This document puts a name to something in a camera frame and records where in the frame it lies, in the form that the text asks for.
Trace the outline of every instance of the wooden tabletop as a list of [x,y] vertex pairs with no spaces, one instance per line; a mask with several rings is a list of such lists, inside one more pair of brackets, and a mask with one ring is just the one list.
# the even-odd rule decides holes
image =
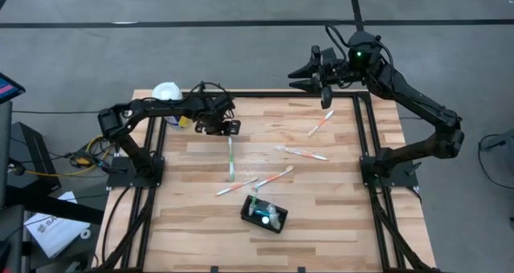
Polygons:
[[[133,97],[146,96],[151,96],[150,90],[136,90]],[[168,127],[165,174],[153,208],[145,272],[208,271],[211,266],[220,271],[380,271],[369,195],[358,162],[361,146],[352,100],[334,98],[333,117],[310,138],[308,131],[326,113],[317,98],[237,98],[235,105],[236,119],[242,122],[239,135],[233,136],[235,181],[263,180],[294,166],[292,173],[259,191],[259,198],[289,211],[284,230],[275,234],[241,220],[250,186],[214,196],[231,185],[226,137],[197,134],[193,126],[184,132]],[[363,103],[361,110],[372,148]],[[396,104],[373,97],[373,110],[381,145],[404,145]],[[132,134],[141,146],[146,124],[140,122]],[[329,161],[283,153],[275,145],[307,149]],[[100,237],[122,190],[109,194]],[[393,189],[392,196],[399,230],[420,258],[435,266],[419,200],[406,189]],[[108,253],[127,230],[132,201],[133,189],[114,214]],[[394,265],[389,234],[386,238]],[[101,245],[99,238],[99,257]],[[133,247],[132,265],[137,248]]]

